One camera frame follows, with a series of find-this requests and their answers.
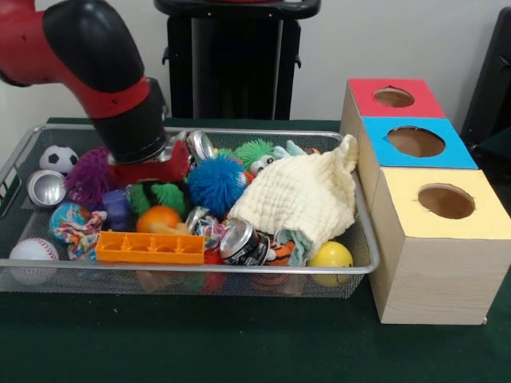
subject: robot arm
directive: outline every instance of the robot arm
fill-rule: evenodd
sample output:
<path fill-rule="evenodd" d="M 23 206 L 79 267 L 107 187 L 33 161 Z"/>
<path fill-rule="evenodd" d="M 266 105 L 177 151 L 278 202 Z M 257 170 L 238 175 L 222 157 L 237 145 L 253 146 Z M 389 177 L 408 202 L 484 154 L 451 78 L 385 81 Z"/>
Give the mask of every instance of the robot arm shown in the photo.
<path fill-rule="evenodd" d="M 161 153 L 161 105 L 115 9 L 103 0 L 66 0 L 36 12 L 34 1 L 0 0 L 0 78 L 67 86 L 120 164 Z"/>

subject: blue spiky ball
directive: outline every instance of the blue spiky ball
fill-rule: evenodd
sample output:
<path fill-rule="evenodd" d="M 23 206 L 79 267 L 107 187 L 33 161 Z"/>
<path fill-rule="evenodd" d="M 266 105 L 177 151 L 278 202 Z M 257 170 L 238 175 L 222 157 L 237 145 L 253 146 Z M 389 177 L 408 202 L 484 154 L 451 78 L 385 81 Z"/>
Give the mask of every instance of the blue spiky ball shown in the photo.
<path fill-rule="evenodd" d="M 192 202 L 208 208 L 220 219 L 231 210 L 247 185 L 243 165 L 226 156 L 204 160 L 188 175 Z"/>

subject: yellow square lid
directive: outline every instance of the yellow square lid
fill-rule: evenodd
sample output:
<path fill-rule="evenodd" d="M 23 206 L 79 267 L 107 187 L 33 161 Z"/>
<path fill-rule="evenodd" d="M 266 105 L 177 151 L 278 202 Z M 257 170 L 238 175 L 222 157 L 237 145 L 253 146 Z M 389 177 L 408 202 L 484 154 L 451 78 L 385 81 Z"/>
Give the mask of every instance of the yellow square lid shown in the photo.
<path fill-rule="evenodd" d="M 511 239 L 511 219 L 482 171 L 382 171 L 406 236 Z"/>

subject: stacked wooden boxes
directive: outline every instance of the stacked wooden boxes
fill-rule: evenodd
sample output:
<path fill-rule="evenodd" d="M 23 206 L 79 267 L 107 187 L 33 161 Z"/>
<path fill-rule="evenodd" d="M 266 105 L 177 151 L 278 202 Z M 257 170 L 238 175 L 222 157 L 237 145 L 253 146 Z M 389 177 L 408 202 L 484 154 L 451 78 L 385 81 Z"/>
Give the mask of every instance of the stacked wooden boxes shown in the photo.
<path fill-rule="evenodd" d="M 483 323 L 511 263 L 511 219 L 426 83 L 349 80 L 341 133 L 359 142 L 381 321 Z"/>

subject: baseball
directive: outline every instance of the baseball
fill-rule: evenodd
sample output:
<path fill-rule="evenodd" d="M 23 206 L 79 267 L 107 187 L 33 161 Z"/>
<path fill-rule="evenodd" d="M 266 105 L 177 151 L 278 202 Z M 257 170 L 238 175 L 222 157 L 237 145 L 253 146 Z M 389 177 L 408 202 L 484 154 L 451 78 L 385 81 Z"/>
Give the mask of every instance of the baseball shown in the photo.
<path fill-rule="evenodd" d="M 41 238 L 31 238 L 21 241 L 10 252 L 10 259 L 30 261 L 58 261 L 55 246 Z M 40 285 L 56 273 L 57 269 L 48 267 L 10 267 L 12 276 L 25 286 Z"/>

